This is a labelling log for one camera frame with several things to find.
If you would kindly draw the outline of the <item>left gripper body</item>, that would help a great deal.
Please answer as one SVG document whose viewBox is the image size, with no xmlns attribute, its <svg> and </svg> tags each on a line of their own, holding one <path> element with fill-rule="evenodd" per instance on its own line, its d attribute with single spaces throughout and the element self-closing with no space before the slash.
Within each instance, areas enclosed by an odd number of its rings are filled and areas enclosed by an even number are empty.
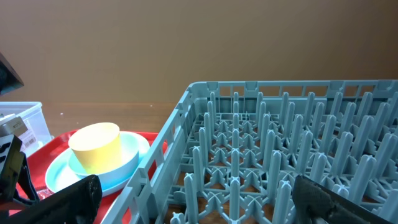
<svg viewBox="0 0 398 224">
<path fill-rule="evenodd" d="M 13 134 L 1 137 L 1 205 L 39 202 L 21 146 L 22 141 Z"/>
</svg>

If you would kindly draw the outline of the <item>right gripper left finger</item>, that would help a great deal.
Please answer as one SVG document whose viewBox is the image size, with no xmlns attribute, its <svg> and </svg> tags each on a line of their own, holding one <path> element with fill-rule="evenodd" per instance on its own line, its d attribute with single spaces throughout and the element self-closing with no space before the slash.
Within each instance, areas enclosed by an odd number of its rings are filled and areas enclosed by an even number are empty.
<svg viewBox="0 0 398 224">
<path fill-rule="evenodd" d="M 89 175 L 39 203 L 1 220 L 1 224 L 93 223 L 102 194 L 99 177 Z"/>
</svg>

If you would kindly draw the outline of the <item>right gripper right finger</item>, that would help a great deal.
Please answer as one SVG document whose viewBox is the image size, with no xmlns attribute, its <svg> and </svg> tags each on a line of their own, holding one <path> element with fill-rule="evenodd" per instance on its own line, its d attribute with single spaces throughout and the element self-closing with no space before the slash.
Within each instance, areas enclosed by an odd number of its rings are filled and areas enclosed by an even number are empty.
<svg viewBox="0 0 398 224">
<path fill-rule="evenodd" d="M 295 178 L 292 200 L 301 224 L 314 223 L 317 218 L 330 224 L 389 223 L 303 175 Z"/>
</svg>

